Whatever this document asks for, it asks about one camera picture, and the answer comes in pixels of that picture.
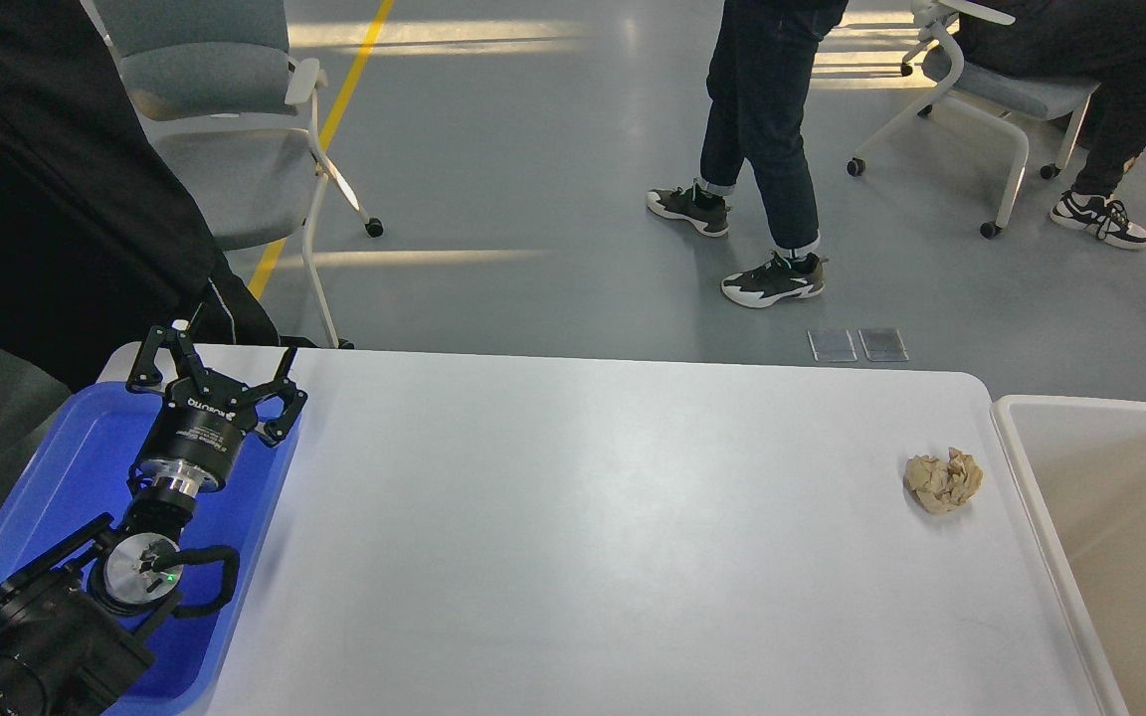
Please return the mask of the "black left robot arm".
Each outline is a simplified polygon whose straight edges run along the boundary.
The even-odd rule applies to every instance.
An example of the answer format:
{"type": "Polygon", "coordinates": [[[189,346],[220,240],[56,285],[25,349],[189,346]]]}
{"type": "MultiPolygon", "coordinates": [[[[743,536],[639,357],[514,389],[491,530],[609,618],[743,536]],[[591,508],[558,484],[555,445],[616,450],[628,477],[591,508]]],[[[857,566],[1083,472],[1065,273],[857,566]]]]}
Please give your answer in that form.
{"type": "Polygon", "coordinates": [[[119,518],[102,513],[0,582],[0,715],[100,715],[154,666],[151,635],[235,599],[236,546],[185,545],[203,493],[228,483],[249,436],[276,448],[306,404],[286,345],[256,386],[203,363],[193,320],[154,326],[124,386],[162,406],[127,478],[119,518]]]}

